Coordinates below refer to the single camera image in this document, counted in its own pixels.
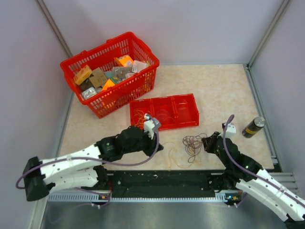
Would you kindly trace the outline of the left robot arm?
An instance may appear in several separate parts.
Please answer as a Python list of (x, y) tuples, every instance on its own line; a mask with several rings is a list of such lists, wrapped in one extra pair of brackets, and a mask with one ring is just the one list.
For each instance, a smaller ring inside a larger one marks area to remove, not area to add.
[(158, 131), (129, 126), (117, 135), (65, 156), (44, 160), (32, 157), (21, 177), (26, 200), (40, 200), (57, 190), (75, 187), (103, 189), (108, 184), (104, 164), (119, 165), (123, 155), (140, 151), (151, 159), (162, 150)]

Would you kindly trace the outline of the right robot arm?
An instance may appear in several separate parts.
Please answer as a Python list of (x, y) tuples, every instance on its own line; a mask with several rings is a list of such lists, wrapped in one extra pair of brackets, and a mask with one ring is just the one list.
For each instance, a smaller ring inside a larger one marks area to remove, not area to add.
[(229, 138), (219, 132), (201, 139), (204, 150), (216, 155), (224, 172), (209, 181), (213, 190), (239, 189), (268, 207), (288, 229), (305, 227), (305, 201), (290, 191), (253, 158), (242, 154)]

